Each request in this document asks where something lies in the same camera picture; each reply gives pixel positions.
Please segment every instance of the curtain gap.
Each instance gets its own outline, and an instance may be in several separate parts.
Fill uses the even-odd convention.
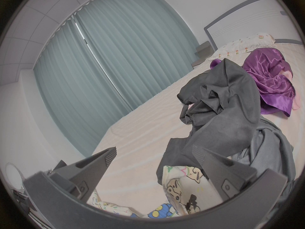
[[[96,56],[94,55],[93,51],[91,50],[90,46],[88,45],[83,33],[81,32],[81,30],[79,29],[76,21],[74,20],[74,23],[80,33],[80,35],[82,36],[83,40],[85,41],[87,47],[89,48],[90,52],[92,53],[93,57],[95,58],[96,62],[98,63],[98,65],[101,67],[101,69],[103,70],[103,72],[105,73],[105,75],[107,76],[108,80],[111,82],[111,84],[114,86],[114,88],[116,89],[116,91],[120,94],[120,96],[122,97],[122,99],[125,101],[125,103],[128,105],[128,107],[131,109],[132,111],[132,107],[128,104],[128,102],[126,101],[126,99],[123,97],[123,95],[120,93],[120,91],[117,89],[117,87],[115,86],[115,84],[113,83],[113,81],[110,79],[109,75],[106,73],[106,71],[104,70],[104,68],[102,67],[102,65],[100,64],[100,62],[98,61],[98,59],[96,58]]]

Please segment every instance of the gray bedside table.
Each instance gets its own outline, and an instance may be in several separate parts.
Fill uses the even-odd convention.
[[[206,41],[203,44],[199,45],[196,48],[196,51],[197,52],[195,54],[199,57],[199,59],[192,63],[193,68],[203,63],[208,57],[211,57],[214,53],[214,50],[209,41]]]

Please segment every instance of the floral pillowcase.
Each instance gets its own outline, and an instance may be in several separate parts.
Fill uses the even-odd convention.
[[[228,43],[223,47],[219,48],[210,58],[209,60],[214,60],[217,58],[230,58],[230,56],[252,52],[256,48],[276,48],[274,44],[274,38],[267,33],[257,33],[253,36],[249,36],[243,39],[239,39],[237,41]]]

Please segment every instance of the pile of clothes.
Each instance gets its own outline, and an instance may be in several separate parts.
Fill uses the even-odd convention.
[[[216,59],[211,70],[182,87],[177,95],[184,104],[180,119],[193,128],[187,138],[170,139],[156,172],[178,214],[221,203],[220,198],[209,203],[209,194],[215,197],[215,191],[200,196],[200,183],[209,178],[192,154],[193,147],[254,167],[257,177],[266,169],[284,174],[288,178],[286,188],[269,217],[288,197],[295,182],[293,147],[261,114],[283,111],[289,117],[293,108],[299,108],[292,75],[280,51],[261,48],[251,52],[242,67],[226,58]],[[189,170],[196,172],[189,175]]]

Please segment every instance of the bed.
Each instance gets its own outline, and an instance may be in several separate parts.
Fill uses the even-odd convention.
[[[297,44],[276,44],[294,72],[293,85],[304,106],[305,49]],[[230,59],[242,65],[248,53]],[[166,201],[157,183],[156,169],[170,138],[187,137],[191,125],[179,119],[182,103],[176,97],[191,78],[208,70],[210,61],[200,64],[189,74],[167,87],[136,110],[112,125],[94,153],[108,147],[117,148],[117,156],[96,187],[102,201],[127,206],[142,214],[149,213]],[[298,177],[305,164],[305,109],[292,111],[287,118],[282,112],[265,115],[274,122],[294,146],[293,155]]]

